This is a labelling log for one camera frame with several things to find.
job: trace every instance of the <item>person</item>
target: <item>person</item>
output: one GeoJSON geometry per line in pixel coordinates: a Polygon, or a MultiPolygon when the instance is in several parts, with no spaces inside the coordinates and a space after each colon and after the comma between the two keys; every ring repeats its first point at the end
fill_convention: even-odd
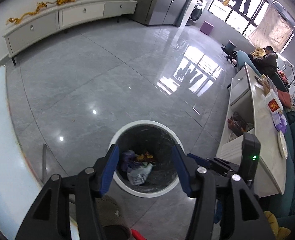
{"type": "Polygon", "coordinates": [[[264,74],[271,78],[271,76],[278,70],[278,55],[274,52],[271,46],[267,46],[263,49],[265,51],[265,55],[263,57],[253,57],[251,54],[248,56],[262,75],[264,74]]]}

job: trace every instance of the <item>golden dragon decoration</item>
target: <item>golden dragon decoration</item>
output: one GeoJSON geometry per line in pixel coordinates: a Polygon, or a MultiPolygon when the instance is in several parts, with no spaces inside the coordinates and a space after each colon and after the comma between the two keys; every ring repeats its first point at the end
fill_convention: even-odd
{"type": "Polygon", "coordinates": [[[62,5],[62,4],[65,4],[65,3],[75,2],[75,1],[76,0],[56,0],[54,2],[38,2],[37,3],[37,8],[36,8],[36,10],[34,12],[27,12],[27,13],[23,14],[21,16],[21,18],[9,18],[6,21],[6,24],[9,24],[9,23],[19,24],[26,15],[35,15],[35,14],[38,14],[42,8],[47,8],[47,4],[54,4],[54,3],[56,3],[56,5],[62,5]]]}

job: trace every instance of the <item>gray tile floor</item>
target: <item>gray tile floor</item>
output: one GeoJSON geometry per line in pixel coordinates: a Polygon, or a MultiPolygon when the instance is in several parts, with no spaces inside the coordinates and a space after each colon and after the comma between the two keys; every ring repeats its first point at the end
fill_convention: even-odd
{"type": "MultiPolygon", "coordinates": [[[[43,143],[50,148],[48,174],[74,175],[104,156],[113,135],[136,120],[160,122],[187,153],[213,157],[226,115],[226,86],[235,75],[220,47],[192,26],[108,19],[55,34],[20,53],[16,67],[7,63],[9,105],[36,174],[41,177],[43,143]]],[[[143,199],[113,182],[108,194],[147,239],[184,239],[194,200],[180,185],[143,199]]]]}

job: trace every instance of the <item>small trash bin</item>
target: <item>small trash bin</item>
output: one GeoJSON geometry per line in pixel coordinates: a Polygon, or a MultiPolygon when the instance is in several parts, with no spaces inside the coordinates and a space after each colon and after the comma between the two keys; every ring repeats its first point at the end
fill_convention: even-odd
{"type": "Polygon", "coordinates": [[[138,197],[157,197],[173,189],[179,182],[174,164],[171,160],[171,149],[182,143],[173,131],[165,125],[149,120],[131,122],[123,126],[110,142],[117,144],[121,153],[128,150],[142,154],[147,150],[156,159],[144,184],[131,185],[126,172],[120,169],[120,162],[113,175],[115,182],[126,192],[138,197]]]}

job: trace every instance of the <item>trash bag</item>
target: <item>trash bag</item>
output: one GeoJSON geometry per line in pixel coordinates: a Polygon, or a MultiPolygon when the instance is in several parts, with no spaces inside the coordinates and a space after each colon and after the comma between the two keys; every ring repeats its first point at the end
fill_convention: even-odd
{"type": "Polygon", "coordinates": [[[177,178],[171,160],[171,149],[176,143],[172,135],[162,128],[148,124],[131,127],[121,134],[116,144],[120,148],[120,153],[132,150],[140,155],[148,151],[157,159],[145,183],[131,185],[126,172],[120,168],[120,158],[116,173],[127,187],[141,193],[154,193],[168,187],[177,178]]]}

